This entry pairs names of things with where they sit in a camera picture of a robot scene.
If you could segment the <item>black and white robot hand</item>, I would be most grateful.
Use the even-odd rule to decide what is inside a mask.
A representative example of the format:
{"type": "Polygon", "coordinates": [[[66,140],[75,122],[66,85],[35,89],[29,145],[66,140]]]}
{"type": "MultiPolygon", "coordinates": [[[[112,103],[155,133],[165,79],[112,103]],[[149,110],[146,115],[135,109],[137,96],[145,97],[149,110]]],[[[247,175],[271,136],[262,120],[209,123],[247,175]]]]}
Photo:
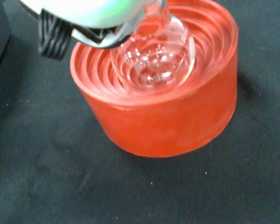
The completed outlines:
{"type": "Polygon", "coordinates": [[[151,0],[21,0],[38,21],[38,52],[61,60],[70,40],[96,49],[126,42],[145,18],[151,0]]]}

